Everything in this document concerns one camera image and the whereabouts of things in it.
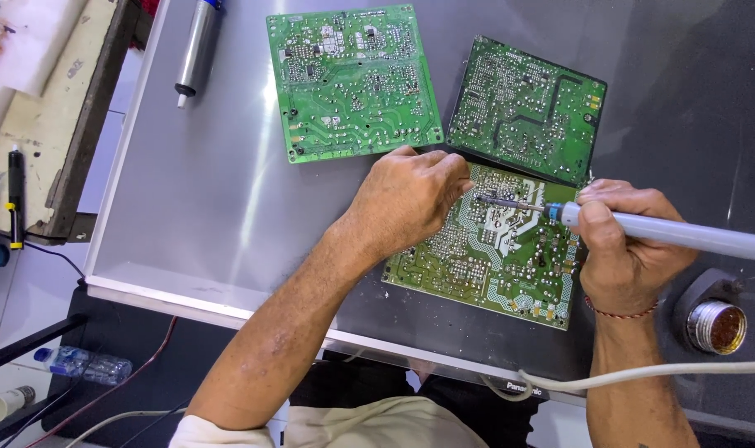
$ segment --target soldering iron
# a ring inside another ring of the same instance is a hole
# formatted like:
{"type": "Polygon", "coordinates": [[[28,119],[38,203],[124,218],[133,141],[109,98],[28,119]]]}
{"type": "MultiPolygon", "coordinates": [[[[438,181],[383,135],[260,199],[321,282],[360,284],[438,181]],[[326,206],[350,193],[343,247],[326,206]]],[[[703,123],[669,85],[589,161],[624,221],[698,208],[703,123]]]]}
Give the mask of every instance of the soldering iron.
{"type": "MultiPolygon", "coordinates": [[[[543,206],[536,206],[525,200],[511,201],[489,196],[477,196],[476,198],[479,201],[497,206],[538,211],[545,218],[562,222],[566,226],[579,225],[581,207],[575,202],[565,202],[564,204],[551,202],[543,206]]],[[[705,252],[755,260],[755,235],[753,234],[697,226],[686,222],[668,221],[667,219],[649,218],[636,214],[613,212],[612,215],[623,227],[626,235],[630,237],[652,239],[705,252]]]]}

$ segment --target fingernail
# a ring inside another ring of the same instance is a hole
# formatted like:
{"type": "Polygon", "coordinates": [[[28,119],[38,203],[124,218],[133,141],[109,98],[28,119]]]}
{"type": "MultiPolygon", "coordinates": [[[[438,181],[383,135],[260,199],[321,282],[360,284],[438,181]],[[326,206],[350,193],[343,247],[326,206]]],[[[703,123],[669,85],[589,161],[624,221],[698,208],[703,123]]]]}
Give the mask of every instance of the fingernail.
{"type": "Polygon", "coordinates": [[[612,212],[603,202],[590,201],[582,206],[582,217],[587,222],[604,222],[612,216],[612,212]]]}

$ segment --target red wire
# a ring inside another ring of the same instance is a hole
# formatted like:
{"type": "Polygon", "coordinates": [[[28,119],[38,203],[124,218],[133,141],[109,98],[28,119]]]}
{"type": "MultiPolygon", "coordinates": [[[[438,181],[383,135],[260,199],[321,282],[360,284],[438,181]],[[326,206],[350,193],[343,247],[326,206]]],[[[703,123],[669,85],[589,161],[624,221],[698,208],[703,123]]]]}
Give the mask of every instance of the red wire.
{"type": "Polygon", "coordinates": [[[62,423],[54,426],[54,428],[52,428],[51,431],[43,434],[43,437],[40,437],[38,440],[35,440],[32,443],[29,443],[25,448],[32,448],[34,445],[40,442],[43,442],[47,437],[53,436],[57,431],[61,430],[65,425],[67,425],[71,420],[75,419],[79,414],[81,414],[82,412],[85,412],[87,409],[92,407],[96,402],[99,402],[105,396],[111,394],[114,391],[117,391],[119,388],[125,386],[129,381],[133,380],[134,376],[137,376],[139,372],[142,372],[146,367],[148,367],[149,364],[153,362],[153,360],[156,359],[157,356],[159,356],[159,353],[162,353],[165,346],[170,341],[170,337],[173,335],[173,328],[176,326],[177,320],[178,318],[173,316],[173,321],[170,321],[170,327],[167,329],[167,334],[165,335],[165,340],[162,341],[162,345],[159,346],[159,349],[155,353],[153,353],[153,356],[148,361],[146,361],[141,368],[134,371],[134,373],[132,373],[128,378],[126,378],[123,382],[121,382],[117,386],[99,395],[99,397],[94,399],[93,401],[85,404],[79,411],[76,411],[73,414],[71,414],[71,416],[63,420],[62,423]]]}

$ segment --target green circuit board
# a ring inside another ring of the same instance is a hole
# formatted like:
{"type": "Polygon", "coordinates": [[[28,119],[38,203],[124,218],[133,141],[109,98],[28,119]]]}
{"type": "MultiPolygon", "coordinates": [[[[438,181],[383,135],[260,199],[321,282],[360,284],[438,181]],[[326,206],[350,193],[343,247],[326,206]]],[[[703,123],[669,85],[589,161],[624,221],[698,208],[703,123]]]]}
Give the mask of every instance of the green circuit board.
{"type": "Polygon", "coordinates": [[[267,32],[289,162],[443,143],[412,5],[269,16],[267,32]]]}
{"type": "Polygon", "coordinates": [[[471,165],[474,188],[432,238],[391,257],[382,280],[513,317],[568,329],[579,237],[540,212],[486,204],[475,195],[530,204],[572,201],[571,187],[471,165]]]}
{"type": "Polygon", "coordinates": [[[607,83],[477,36],[452,148],[572,187],[589,177],[607,83]]]}

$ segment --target blue bottle cap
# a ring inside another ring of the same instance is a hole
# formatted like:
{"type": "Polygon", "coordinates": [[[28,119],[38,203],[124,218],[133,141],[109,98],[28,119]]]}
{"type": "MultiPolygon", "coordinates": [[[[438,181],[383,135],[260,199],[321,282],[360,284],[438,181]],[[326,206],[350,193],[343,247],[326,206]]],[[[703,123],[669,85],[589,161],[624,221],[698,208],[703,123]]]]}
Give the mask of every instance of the blue bottle cap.
{"type": "Polygon", "coordinates": [[[51,356],[51,352],[53,350],[51,348],[41,348],[34,352],[34,360],[35,361],[45,361],[51,356]]]}

